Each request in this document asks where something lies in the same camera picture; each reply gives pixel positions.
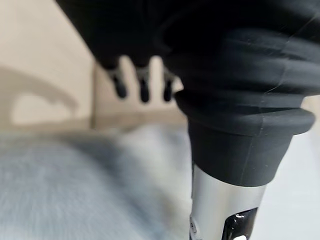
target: gray carpet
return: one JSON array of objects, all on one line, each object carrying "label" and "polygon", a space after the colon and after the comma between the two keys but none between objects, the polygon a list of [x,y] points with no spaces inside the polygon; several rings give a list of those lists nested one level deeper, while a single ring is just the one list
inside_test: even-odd
[{"label": "gray carpet", "polygon": [[0,239],[188,239],[189,154],[186,130],[163,126],[2,133]]}]

